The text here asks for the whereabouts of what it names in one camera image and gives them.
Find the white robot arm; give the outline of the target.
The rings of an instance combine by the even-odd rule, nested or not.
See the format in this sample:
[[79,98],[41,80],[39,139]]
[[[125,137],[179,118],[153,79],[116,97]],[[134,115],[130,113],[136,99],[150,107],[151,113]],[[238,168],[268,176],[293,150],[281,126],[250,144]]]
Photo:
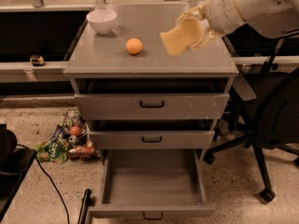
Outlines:
[[204,31],[188,49],[200,49],[212,40],[248,24],[261,35],[277,38],[298,29],[299,0],[206,0],[183,12],[178,22],[197,20]]

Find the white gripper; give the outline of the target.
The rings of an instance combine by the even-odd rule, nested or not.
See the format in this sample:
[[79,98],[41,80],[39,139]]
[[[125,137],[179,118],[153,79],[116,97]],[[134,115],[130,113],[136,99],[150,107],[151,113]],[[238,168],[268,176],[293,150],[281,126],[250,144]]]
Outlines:
[[201,49],[222,34],[230,34],[246,23],[241,12],[244,0],[207,0],[204,5],[192,7],[181,13],[176,25],[187,19],[203,21],[207,19],[209,26],[197,43],[188,46],[189,50]]

